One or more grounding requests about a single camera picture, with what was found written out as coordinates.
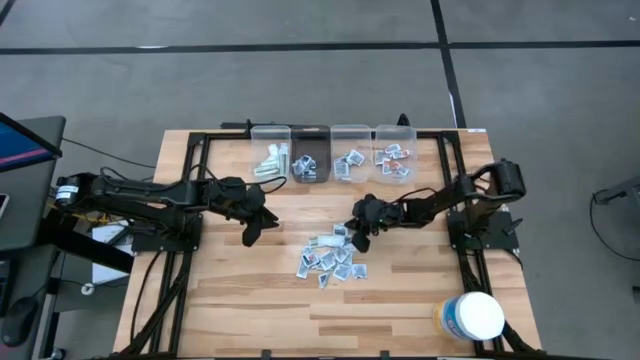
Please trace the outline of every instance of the white paper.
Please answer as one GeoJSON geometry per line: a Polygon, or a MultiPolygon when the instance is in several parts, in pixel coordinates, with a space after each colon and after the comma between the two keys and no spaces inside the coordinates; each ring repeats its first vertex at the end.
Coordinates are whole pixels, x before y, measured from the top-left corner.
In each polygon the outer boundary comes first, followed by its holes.
{"type": "MultiPolygon", "coordinates": [[[[124,220],[119,221],[118,223],[123,226],[127,225],[127,222],[124,220]]],[[[101,243],[107,243],[109,242],[109,240],[113,239],[116,235],[118,235],[120,231],[124,230],[124,227],[120,225],[113,223],[105,226],[95,227],[91,231],[91,237],[95,241],[99,241],[101,243]]],[[[116,245],[115,247],[118,250],[124,251],[129,255],[133,254],[133,252],[131,251],[131,245],[116,245]]],[[[104,284],[116,279],[121,279],[125,276],[129,276],[129,274],[124,273],[122,271],[114,270],[106,266],[98,265],[98,264],[92,265],[91,282],[93,282],[96,285],[104,284]]]]}

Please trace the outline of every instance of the pile of packets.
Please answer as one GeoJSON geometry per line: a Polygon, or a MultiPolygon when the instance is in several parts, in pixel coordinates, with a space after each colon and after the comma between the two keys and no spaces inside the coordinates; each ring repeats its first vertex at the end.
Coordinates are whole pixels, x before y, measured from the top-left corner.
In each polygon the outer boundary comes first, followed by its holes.
{"type": "Polygon", "coordinates": [[[306,279],[309,271],[320,271],[320,289],[327,287],[332,270],[333,276],[341,281],[347,281],[349,275],[353,275],[354,279],[366,279],[367,265],[353,263],[353,253],[356,251],[347,228],[343,224],[336,224],[333,226],[333,235],[313,237],[309,240],[309,245],[302,249],[296,276],[306,279]],[[319,253],[321,248],[329,250],[319,253]]]}
{"type": "Polygon", "coordinates": [[[316,161],[309,155],[303,155],[291,164],[293,173],[300,176],[302,182],[316,181],[316,161]]]}
{"type": "Polygon", "coordinates": [[[375,151],[375,164],[382,166],[382,175],[404,178],[411,173],[411,169],[402,166],[398,161],[411,155],[411,151],[402,150],[399,144],[391,144],[384,150],[375,151]]]}
{"type": "Polygon", "coordinates": [[[253,175],[257,178],[269,176],[283,176],[289,168],[289,144],[270,144],[269,157],[253,169],[253,175]]]}
{"type": "Polygon", "coordinates": [[[336,179],[350,181],[350,166],[355,165],[360,167],[364,164],[364,160],[364,155],[352,149],[347,154],[344,154],[333,162],[333,175],[336,179]]]}

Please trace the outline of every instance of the white container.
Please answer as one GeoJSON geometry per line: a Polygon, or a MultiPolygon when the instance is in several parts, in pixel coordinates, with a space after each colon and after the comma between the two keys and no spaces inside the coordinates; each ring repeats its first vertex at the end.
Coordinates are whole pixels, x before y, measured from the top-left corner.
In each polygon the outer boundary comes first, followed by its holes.
{"type": "Polygon", "coordinates": [[[455,296],[436,305],[433,323],[438,332],[460,340],[491,340],[502,334],[504,312],[483,292],[455,296]]]}

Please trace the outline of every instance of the wooden table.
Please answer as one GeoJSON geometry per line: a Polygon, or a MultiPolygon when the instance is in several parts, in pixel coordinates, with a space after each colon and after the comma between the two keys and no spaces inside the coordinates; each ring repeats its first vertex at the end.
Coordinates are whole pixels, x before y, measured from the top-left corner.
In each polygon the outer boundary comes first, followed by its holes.
{"type": "MultiPolygon", "coordinates": [[[[187,130],[165,132],[155,182],[180,178],[188,135],[187,130]]],[[[460,130],[460,138],[468,172],[493,162],[486,133],[460,130]]],[[[217,177],[251,179],[248,140],[214,140],[209,154],[209,168],[217,177]]],[[[441,188],[435,140],[418,140],[418,156],[412,186],[287,183],[267,196],[266,206],[280,218],[280,227],[263,232],[251,248],[241,243],[244,227],[205,213],[179,356],[257,357],[262,349],[271,349],[274,356],[376,356],[381,350],[398,356],[473,354],[471,342],[443,338],[432,323],[434,304],[463,289],[443,214],[420,230],[394,229],[373,238],[369,252],[354,257],[354,263],[367,264],[366,280],[340,282],[332,277],[321,290],[317,273],[307,280],[295,276],[308,238],[330,233],[332,224],[348,220],[354,202],[365,194],[392,200],[425,186],[441,188]]],[[[449,159],[455,174],[452,152],[449,159]]],[[[494,295],[507,319],[527,343],[539,347],[520,266],[504,251],[485,254],[494,295]]],[[[136,257],[114,351],[129,343],[133,307],[152,256],[136,257]]],[[[176,263],[174,274],[180,260],[176,263]]],[[[163,266],[161,255],[142,296],[136,331],[156,307],[163,266]]],[[[167,314],[160,349],[168,346],[173,310],[167,314]]]]}

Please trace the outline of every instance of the clear plastic bin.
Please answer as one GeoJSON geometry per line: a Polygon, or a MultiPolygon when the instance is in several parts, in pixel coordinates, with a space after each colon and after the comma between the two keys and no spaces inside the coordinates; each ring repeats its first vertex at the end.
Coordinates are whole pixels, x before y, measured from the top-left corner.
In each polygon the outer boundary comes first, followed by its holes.
{"type": "Polygon", "coordinates": [[[418,171],[417,143],[416,129],[410,126],[379,125],[372,154],[373,178],[385,184],[412,183],[418,171]]]}
{"type": "MultiPolygon", "coordinates": [[[[254,126],[251,128],[251,169],[253,181],[268,181],[280,176],[289,179],[291,129],[284,125],[254,126]]],[[[263,185],[273,188],[280,181],[263,185]]]]}
{"type": "Polygon", "coordinates": [[[331,164],[333,179],[342,183],[363,183],[373,171],[371,128],[367,125],[335,125],[331,128],[331,164]],[[356,151],[364,157],[358,166],[345,162],[345,157],[356,151]]]}

